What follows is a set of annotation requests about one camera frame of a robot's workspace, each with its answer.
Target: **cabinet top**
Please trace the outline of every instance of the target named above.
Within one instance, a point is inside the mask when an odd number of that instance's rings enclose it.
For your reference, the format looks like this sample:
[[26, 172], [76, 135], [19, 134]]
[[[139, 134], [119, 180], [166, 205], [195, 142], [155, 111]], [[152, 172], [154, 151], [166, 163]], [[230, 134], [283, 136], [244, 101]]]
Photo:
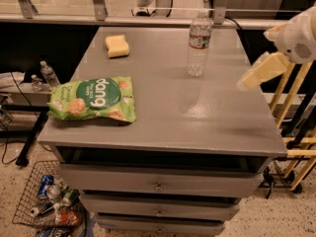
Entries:
[[[125, 35], [130, 54], [108, 59], [107, 36]], [[49, 118], [40, 143], [139, 150], [284, 156], [260, 89], [240, 92], [250, 68], [234, 30], [214, 29], [202, 77], [186, 72], [187, 29], [99, 28], [72, 80], [131, 76], [137, 121]]]

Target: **chip bag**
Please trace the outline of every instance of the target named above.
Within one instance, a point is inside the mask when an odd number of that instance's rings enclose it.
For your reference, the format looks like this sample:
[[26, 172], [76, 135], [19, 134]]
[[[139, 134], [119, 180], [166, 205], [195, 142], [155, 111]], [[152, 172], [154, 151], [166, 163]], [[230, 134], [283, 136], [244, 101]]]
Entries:
[[130, 77], [74, 81], [55, 87], [48, 103], [58, 119], [136, 120]]

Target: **speckled floor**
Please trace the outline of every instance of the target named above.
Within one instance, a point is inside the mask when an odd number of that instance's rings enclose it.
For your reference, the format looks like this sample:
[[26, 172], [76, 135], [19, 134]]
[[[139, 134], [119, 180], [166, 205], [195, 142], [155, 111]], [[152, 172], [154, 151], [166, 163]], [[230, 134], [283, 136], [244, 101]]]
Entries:
[[[5, 161], [16, 157], [23, 144], [8, 145]], [[4, 145], [0, 145], [2, 157]], [[51, 152], [35, 143], [29, 153], [30, 164], [26, 168], [1, 164], [0, 167], [0, 236], [31, 237], [35, 229], [13, 224], [12, 219], [24, 186], [37, 161], [55, 160]], [[294, 195], [288, 190], [275, 190], [270, 199], [265, 199], [265, 190], [257, 190], [240, 203], [240, 211], [220, 237], [315, 237], [316, 236], [316, 172], [302, 182], [303, 193]], [[194, 237], [183, 234], [155, 234], [132, 231], [109, 231], [95, 225], [96, 237]]]

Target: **black cable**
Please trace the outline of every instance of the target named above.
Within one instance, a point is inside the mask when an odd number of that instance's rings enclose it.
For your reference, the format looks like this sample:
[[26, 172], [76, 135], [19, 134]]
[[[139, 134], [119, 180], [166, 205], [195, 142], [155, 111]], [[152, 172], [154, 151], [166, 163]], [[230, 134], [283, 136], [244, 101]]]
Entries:
[[166, 16], [167, 18], [170, 16], [173, 7], [174, 7], [174, 0], [171, 0], [170, 11], [169, 11], [169, 13]]
[[12, 72], [10, 72], [10, 74], [11, 74], [12, 79], [13, 79], [14, 83], [16, 84], [18, 90], [20, 91], [21, 95], [25, 98], [25, 100], [29, 103], [29, 105], [30, 105], [30, 107], [31, 107], [31, 106], [32, 106], [31, 102], [30, 102], [29, 99], [26, 97], [26, 95], [24, 95], [24, 93], [21, 91], [21, 89], [20, 89], [20, 87], [19, 87], [19, 85], [18, 85], [16, 79], [14, 78]]
[[251, 51], [251, 48], [250, 48], [250, 45], [249, 45], [249, 42], [248, 42], [248, 39], [247, 39], [247, 36], [246, 36], [246, 34], [245, 34], [244, 29], [243, 29], [243, 28], [238, 24], [238, 22], [235, 21], [234, 19], [232, 19], [232, 18], [230, 18], [230, 17], [225, 17], [225, 19], [230, 20], [230, 21], [232, 21], [233, 23], [235, 23], [235, 25], [238, 27], [238, 29], [239, 29], [239, 30], [241, 31], [241, 33], [242, 33], [243, 39], [245, 40], [245, 43], [246, 43], [246, 45], [247, 45], [247, 49], [248, 49], [248, 51], [249, 51], [249, 55], [250, 55], [250, 56], [253, 56], [253, 53], [252, 53], [252, 51]]
[[20, 141], [20, 140], [9, 141], [9, 137], [6, 138], [6, 142], [4, 143], [4, 150], [3, 150], [3, 154], [2, 154], [2, 159], [1, 159], [1, 162], [3, 165], [9, 165], [10, 163], [16, 161], [19, 158], [19, 157], [16, 157], [8, 162], [4, 161], [4, 158], [6, 157], [7, 150], [8, 150], [8, 144], [11, 144], [11, 143], [24, 143], [24, 141]]

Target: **water bottle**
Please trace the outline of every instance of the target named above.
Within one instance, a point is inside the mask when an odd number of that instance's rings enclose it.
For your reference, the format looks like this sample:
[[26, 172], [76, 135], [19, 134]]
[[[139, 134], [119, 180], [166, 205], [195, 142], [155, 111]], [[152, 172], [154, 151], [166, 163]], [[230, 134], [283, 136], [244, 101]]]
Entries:
[[187, 72], [191, 76], [198, 77], [204, 73], [211, 31], [212, 22], [208, 11], [199, 10], [190, 25]]
[[38, 92], [42, 90], [42, 80], [37, 75], [32, 75], [32, 87], [34, 91]]
[[58, 86], [60, 83], [52, 67], [49, 66], [45, 61], [41, 61], [40, 66], [40, 72], [50, 88]]

